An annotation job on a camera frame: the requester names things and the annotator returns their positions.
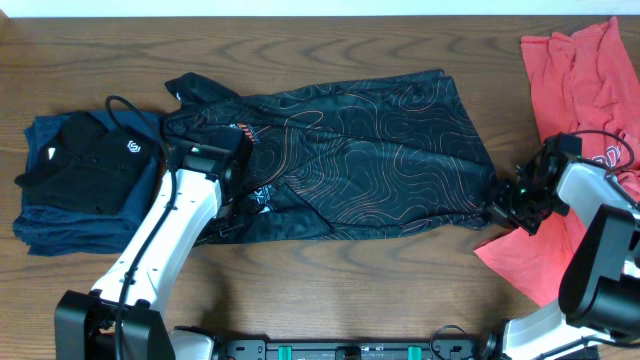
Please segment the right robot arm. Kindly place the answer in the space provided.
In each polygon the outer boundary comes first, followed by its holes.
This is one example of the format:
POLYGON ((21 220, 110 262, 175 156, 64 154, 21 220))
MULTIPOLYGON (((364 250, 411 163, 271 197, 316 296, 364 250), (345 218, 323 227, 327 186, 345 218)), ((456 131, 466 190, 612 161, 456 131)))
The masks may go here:
POLYGON ((482 359, 559 359, 609 345, 639 346, 639 204, 613 169, 582 155, 582 134, 559 133, 485 204, 505 228, 535 234, 552 213, 574 212, 587 231, 559 297, 488 336, 482 359))

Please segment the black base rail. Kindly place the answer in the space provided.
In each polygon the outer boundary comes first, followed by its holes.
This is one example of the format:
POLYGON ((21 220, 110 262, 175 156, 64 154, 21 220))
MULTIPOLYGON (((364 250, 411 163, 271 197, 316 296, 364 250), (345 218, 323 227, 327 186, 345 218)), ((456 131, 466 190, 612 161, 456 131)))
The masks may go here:
POLYGON ((484 359, 479 341, 465 335, 435 339, 329 341, 224 338, 195 327, 169 334, 175 357, 201 360, 464 360, 484 359))

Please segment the folded black polo shirt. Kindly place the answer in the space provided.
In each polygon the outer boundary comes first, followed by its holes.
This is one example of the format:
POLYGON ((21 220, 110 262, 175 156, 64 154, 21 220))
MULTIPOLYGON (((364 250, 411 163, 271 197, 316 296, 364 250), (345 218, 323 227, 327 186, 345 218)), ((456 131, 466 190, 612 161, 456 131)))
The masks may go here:
POLYGON ((35 168, 16 177, 30 203, 115 215, 154 145, 128 127, 107 129, 86 112, 73 114, 38 153, 35 168))

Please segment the red t-shirt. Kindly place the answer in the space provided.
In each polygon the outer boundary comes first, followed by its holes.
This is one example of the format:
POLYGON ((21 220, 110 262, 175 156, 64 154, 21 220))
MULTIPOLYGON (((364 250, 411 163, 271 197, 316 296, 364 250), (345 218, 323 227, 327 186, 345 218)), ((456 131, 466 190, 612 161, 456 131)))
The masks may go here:
MULTIPOLYGON (((577 132, 585 157, 620 167, 617 179, 639 196, 639 81, 618 21, 570 36, 524 36, 521 51, 541 139, 577 132)), ((476 255, 539 306, 558 296, 562 276, 586 228, 575 213, 552 214, 536 235, 516 229, 476 255)))

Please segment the folded navy blue garment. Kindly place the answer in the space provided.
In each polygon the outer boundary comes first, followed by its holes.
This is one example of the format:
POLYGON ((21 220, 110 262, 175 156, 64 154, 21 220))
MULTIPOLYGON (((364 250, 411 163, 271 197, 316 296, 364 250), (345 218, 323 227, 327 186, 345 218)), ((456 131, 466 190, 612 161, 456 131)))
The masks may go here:
MULTIPOLYGON (((26 170, 38 163, 38 153, 73 114, 38 116, 24 135, 29 146, 26 170)), ((142 170, 122 209, 115 215, 98 215, 64 210, 54 206, 29 202, 23 189, 22 210, 14 221, 14 234, 28 245, 32 255, 58 256, 72 253, 119 253, 127 246, 146 216, 155 188, 159 147, 152 138, 159 118, 146 112, 137 116, 131 111, 118 111, 109 116, 104 111, 86 112, 107 129, 128 127, 145 136, 154 145, 154 154, 142 170)))

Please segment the black patterned jersey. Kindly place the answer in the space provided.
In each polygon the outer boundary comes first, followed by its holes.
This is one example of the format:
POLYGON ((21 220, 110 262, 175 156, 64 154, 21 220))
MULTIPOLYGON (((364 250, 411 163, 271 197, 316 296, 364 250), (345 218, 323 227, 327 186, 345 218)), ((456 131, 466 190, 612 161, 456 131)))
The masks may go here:
POLYGON ((172 140, 213 144, 226 128, 253 145, 227 222, 210 244, 370 240, 488 225, 495 167, 454 80, 441 70, 242 96, 187 73, 166 83, 172 140))

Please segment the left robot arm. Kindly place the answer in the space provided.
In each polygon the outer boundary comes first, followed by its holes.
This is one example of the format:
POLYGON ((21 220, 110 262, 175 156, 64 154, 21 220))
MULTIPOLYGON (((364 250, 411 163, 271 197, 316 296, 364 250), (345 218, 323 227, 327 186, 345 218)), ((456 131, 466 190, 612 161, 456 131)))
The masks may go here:
POLYGON ((54 314, 59 359, 215 359, 215 339, 164 317, 176 279, 208 223, 222 235, 253 143, 222 127, 173 143, 157 197, 126 249, 88 293, 67 291, 54 314))

